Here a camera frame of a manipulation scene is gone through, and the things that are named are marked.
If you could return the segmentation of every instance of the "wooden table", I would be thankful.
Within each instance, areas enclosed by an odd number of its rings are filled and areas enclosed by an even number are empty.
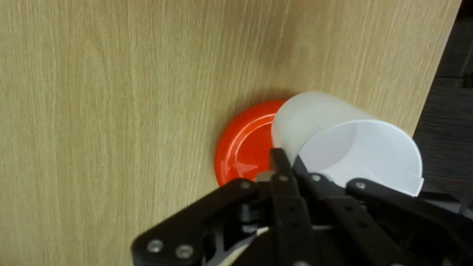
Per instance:
[[[130,265],[260,102],[322,90],[412,134],[459,4],[0,1],[0,265]]]

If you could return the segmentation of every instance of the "wood grain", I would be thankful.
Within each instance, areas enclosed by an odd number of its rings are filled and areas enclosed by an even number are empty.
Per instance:
[[[0,265],[130,265],[229,120],[307,90],[413,133],[460,0],[0,0]]]

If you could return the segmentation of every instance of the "white plastic cup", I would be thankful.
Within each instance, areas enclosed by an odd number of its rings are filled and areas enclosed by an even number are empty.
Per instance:
[[[310,91],[289,99],[276,113],[271,135],[291,164],[299,156],[309,172],[341,187],[361,177],[411,196],[422,188],[422,159],[412,138],[329,94]]]

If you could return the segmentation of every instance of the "wooden surface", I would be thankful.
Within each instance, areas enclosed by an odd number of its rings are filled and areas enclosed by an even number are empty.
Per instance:
[[[323,90],[413,133],[459,3],[0,0],[0,265],[130,265],[262,101]]]

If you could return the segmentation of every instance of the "screw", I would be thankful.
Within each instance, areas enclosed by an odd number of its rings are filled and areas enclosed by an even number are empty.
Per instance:
[[[294,264],[292,266],[310,266],[310,264],[303,261],[303,260],[298,260],[298,261],[294,262]]]
[[[158,253],[164,247],[163,241],[158,239],[153,239],[146,245],[146,249],[151,253]]]
[[[243,183],[240,184],[240,187],[242,189],[249,189],[251,187],[251,185],[248,182],[243,182]]]
[[[194,253],[194,248],[191,245],[180,245],[176,248],[176,256],[181,259],[190,258]]]
[[[365,189],[366,188],[365,183],[361,183],[361,182],[356,182],[355,186],[359,189]]]

